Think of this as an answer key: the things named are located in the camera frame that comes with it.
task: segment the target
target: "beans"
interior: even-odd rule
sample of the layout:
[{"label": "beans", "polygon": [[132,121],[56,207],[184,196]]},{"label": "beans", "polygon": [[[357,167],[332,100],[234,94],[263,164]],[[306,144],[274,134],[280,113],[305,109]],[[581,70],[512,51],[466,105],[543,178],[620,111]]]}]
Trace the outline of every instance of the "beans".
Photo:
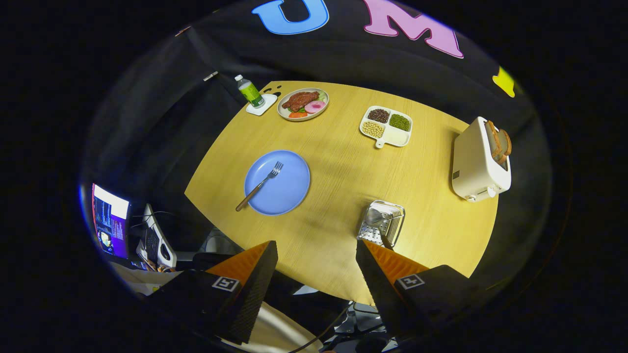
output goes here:
[{"label": "beans", "polygon": [[369,113],[369,119],[386,123],[388,121],[388,112],[384,109],[373,109]]},{"label": "beans", "polygon": [[376,124],[372,121],[365,121],[362,124],[362,130],[364,130],[367,135],[373,136],[374,138],[380,138],[384,134],[384,126]]},{"label": "beans", "polygon": [[391,116],[391,122],[389,122],[391,126],[395,128],[402,129],[404,131],[410,131],[410,122],[403,116],[399,114],[393,114]]}]

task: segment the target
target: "orange foam pad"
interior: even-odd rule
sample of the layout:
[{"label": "orange foam pad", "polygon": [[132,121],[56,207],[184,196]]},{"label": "orange foam pad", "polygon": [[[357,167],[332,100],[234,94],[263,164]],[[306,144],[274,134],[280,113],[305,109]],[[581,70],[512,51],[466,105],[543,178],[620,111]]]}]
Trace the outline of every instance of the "orange foam pad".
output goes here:
[{"label": "orange foam pad", "polygon": [[233,255],[205,272],[217,276],[235,278],[239,280],[242,287],[244,287],[259,258],[268,247],[268,244],[270,244],[270,241],[254,246],[237,255]]},{"label": "orange foam pad", "polygon": [[362,240],[366,247],[373,255],[375,261],[382,269],[388,282],[394,288],[394,282],[401,277],[409,276],[411,274],[426,271],[427,267],[420,263],[416,263],[407,257],[400,255],[394,251],[388,250],[385,247],[381,247],[374,242]]}]

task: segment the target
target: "red beans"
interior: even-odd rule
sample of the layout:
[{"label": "red beans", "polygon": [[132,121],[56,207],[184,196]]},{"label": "red beans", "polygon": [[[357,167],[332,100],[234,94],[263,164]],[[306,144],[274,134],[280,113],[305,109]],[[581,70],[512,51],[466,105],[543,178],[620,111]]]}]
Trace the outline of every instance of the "red beans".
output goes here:
[{"label": "red beans", "polygon": [[388,112],[384,109],[373,109],[369,113],[369,119],[386,123],[388,121]]}]

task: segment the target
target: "toaster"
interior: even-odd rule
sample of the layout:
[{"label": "toaster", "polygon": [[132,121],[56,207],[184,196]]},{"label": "toaster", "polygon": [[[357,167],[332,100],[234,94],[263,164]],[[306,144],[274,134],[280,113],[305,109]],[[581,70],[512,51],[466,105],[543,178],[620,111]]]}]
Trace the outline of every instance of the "toaster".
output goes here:
[{"label": "toaster", "polygon": [[501,165],[493,159],[486,122],[477,117],[453,143],[452,188],[469,202],[495,197],[511,186],[510,156]]}]

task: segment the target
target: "floor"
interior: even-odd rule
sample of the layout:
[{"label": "floor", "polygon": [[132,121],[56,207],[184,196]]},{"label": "floor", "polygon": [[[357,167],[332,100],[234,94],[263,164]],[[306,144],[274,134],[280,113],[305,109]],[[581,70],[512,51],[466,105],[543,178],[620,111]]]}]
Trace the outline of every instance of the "floor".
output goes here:
[{"label": "floor", "polygon": [[[352,332],[355,332],[356,327],[360,331],[365,331],[376,327],[381,323],[382,320],[377,313],[377,308],[370,307],[369,305],[365,304],[355,303],[354,306],[352,305],[349,308],[347,319],[338,327],[336,327],[335,331],[337,334],[350,334]],[[379,327],[378,329],[373,330],[369,335],[386,337],[388,339],[385,327]],[[324,342],[324,344],[327,345],[331,343],[333,340],[338,339],[338,336],[339,335],[334,335],[326,342]],[[337,344],[333,348],[333,350],[336,353],[354,353],[355,346],[358,344],[358,342],[359,339],[346,340],[345,342]],[[397,343],[394,340],[390,340],[388,342],[388,345],[383,348],[382,352],[385,352],[395,347],[397,347]]]}]

